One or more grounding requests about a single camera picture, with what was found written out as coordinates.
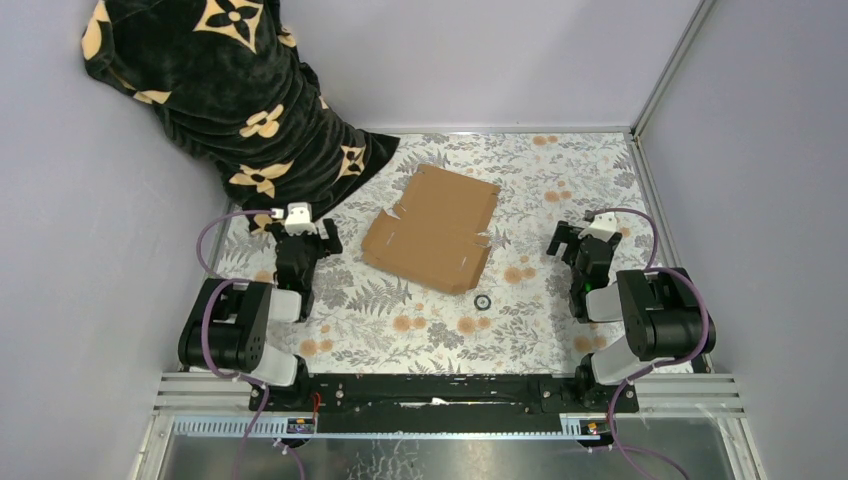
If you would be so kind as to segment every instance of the black fabric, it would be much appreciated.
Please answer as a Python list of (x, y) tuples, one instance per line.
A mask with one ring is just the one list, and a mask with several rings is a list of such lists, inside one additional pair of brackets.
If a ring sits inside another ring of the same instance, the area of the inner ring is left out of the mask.
[(398, 139), (327, 107), (279, 11), (279, 0), (101, 0), (83, 36), (85, 69), (151, 105), (243, 208), (309, 202), (318, 218), (379, 171)]

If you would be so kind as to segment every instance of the washer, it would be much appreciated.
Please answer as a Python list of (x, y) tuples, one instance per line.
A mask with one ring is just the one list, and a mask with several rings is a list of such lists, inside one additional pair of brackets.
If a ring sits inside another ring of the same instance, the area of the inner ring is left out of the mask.
[(488, 310), (492, 307), (492, 299), (488, 295), (477, 295), (474, 297), (474, 307), (477, 310)]

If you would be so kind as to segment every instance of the floral tablecloth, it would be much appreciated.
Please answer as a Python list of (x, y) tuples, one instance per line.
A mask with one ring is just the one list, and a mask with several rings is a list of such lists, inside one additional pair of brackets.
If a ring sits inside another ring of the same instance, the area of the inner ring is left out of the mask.
[[(368, 227), (400, 199), (420, 163), (501, 187), (489, 224), (492, 252), (467, 294), (441, 294), (362, 261)], [(644, 209), (621, 134), (404, 135), (384, 170), (330, 213), (345, 252), (318, 263), (310, 319), (272, 323), (269, 342), (304, 357), (312, 372), (573, 372), (623, 327), (578, 324), (568, 308), (568, 269), (545, 250), (558, 220), (578, 222), (586, 210), (607, 206)], [(624, 238), (613, 271), (643, 267), (649, 227), (620, 214), (618, 221)], [(271, 236), (250, 234), (239, 217), (218, 270), (270, 282), (274, 259)], [(492, 299), (487, 311), (474, 307), (481, 293)]]

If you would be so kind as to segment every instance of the flattened cardboard box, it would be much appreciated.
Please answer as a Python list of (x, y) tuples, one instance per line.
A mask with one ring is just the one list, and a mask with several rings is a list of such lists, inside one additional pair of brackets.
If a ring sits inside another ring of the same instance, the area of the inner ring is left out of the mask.
[(500, 187), (419, 165), (392, 216), (380, 212), (362, 241), (366, 263), (445, 293), (477, 286), (489, 258), (480, 235)]

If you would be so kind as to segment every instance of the light gray wall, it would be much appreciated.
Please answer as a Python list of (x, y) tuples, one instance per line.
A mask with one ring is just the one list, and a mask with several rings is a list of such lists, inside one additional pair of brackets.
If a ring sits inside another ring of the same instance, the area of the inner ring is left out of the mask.
[(845, 478), (848, 3), (720, 1), (644, 136), (770, 480)]
[(0, 476), (122, 479), (224, 195), (144, 105), (85, 75), (93, 0), (3, 6)]
[(363, 127), (630, 125), (698, 0), (286, 0), (327, 102)]

